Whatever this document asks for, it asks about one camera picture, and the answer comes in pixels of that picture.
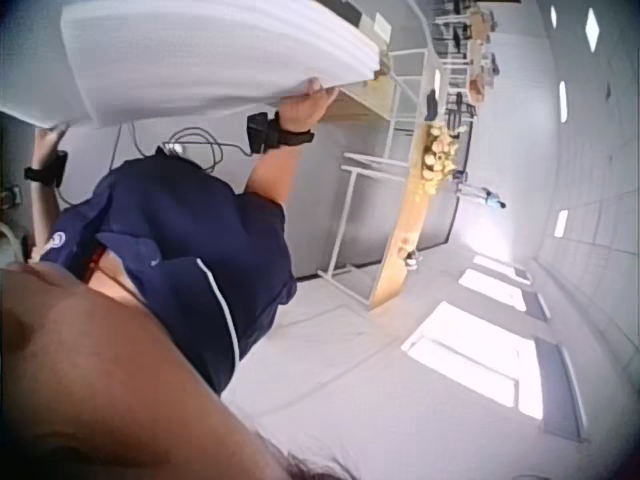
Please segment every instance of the person in blue shirt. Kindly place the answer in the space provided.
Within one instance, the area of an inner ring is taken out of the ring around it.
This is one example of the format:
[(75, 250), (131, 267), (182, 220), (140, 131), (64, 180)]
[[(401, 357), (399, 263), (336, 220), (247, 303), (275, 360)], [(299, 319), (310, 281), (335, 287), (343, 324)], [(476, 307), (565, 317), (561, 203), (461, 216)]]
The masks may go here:
[(482, 203), (492, 208), (507, 208), (507, 204), (500, 200), (500, 195), (492, 192), (488, 188), (475, 187), (467, 183), (461, 183), (456, 189), (458, 197), (468, 198), (476, 203)]
[[(280, 129), (308, 132), (336, 93), (310, 82)], [(36, 131), (31, 178), (63, 135)], [(279, 453), (219, 398), (296, 291), (283, 206), (300, 148), (269, 150), (240, 194), (162, 151), (63, 212), (32, 183), (40, 260), (1, 271), (3, 448), (65, 478), (354, 478)]]

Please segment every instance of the hand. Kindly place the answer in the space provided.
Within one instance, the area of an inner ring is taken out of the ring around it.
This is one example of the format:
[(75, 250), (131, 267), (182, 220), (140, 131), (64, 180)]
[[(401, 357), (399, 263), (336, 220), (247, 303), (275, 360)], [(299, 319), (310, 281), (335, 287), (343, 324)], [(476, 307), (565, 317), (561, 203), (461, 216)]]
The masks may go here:
[(58, 150), (58, 145), (60, 145), (60, 141), (68, 129), (68, 125), (59, 125), (51, 130), (36, 128), (31, 168), (41, 170), (47, 166), (54, 158), (56, 150)]
[(280, 126), (289, 132), (310, 130), (324, 116), (338, 96), (337, 88), (323, 89), (317, 78), (309, 80), (307, 93), (285, 98), (280, 103)]

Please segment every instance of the stack of white sheets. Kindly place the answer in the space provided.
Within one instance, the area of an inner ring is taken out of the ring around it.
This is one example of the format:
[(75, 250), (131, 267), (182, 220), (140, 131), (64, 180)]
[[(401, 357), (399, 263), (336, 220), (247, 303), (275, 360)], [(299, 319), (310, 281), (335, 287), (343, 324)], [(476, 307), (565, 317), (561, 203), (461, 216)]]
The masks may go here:
[(229, 113), (370, 80), (378, 47), (312, 0), (108, 0), (63, 10), (75, 81), (97, 126)]

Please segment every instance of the navy blue shirt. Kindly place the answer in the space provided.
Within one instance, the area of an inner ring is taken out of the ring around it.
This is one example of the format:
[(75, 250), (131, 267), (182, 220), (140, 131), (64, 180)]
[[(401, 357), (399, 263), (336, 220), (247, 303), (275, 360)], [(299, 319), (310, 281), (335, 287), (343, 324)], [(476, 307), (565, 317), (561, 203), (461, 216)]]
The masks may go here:
[(296, 292), (284, 211), (195, 163), (157, 154), (111, 171), (62, 212), (41, 261), (84, 279), (100, 245), (217, 392)]

